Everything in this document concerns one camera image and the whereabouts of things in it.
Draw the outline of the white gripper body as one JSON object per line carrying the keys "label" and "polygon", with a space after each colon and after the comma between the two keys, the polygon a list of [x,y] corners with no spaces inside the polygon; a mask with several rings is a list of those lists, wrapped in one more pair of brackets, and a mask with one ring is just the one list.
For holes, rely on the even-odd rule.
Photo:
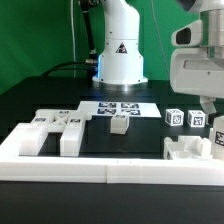
{"label": "white gripper body", "polygon": [[170,84],[177,93],[224,99],[224,59],[208,58],[205,48],[176,49]]}

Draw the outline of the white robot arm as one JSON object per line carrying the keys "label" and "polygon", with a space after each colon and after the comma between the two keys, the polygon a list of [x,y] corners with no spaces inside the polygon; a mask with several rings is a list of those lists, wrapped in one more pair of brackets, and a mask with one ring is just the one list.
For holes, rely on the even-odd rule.
{"label": "white robot arm", "polygon": [[[170,61],[169,80],[176,93],[198,95],[209,123],[218,116],[214,101],[224,99],[224,0],[176,0],[199,19],[172,34],[176,50]],[[79,0],[91,57],[97,63],[97,86],[125,91],[144,85],[143,56],[139,53],[140,16],[125,0]],[[96,52],[88,12],[102,5],[105,47]]]}

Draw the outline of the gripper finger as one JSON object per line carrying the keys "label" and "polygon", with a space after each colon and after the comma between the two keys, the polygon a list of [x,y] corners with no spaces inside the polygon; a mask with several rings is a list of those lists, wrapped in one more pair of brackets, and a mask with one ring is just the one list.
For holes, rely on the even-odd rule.
{"label": "gripper finger", "polygon": [[214,97],[201,96],[200,97],[200,105],[206,114],[206,123],[212,124],[215,116],[217,115],[216,108],[214,106],[214,102],[216,99]]}

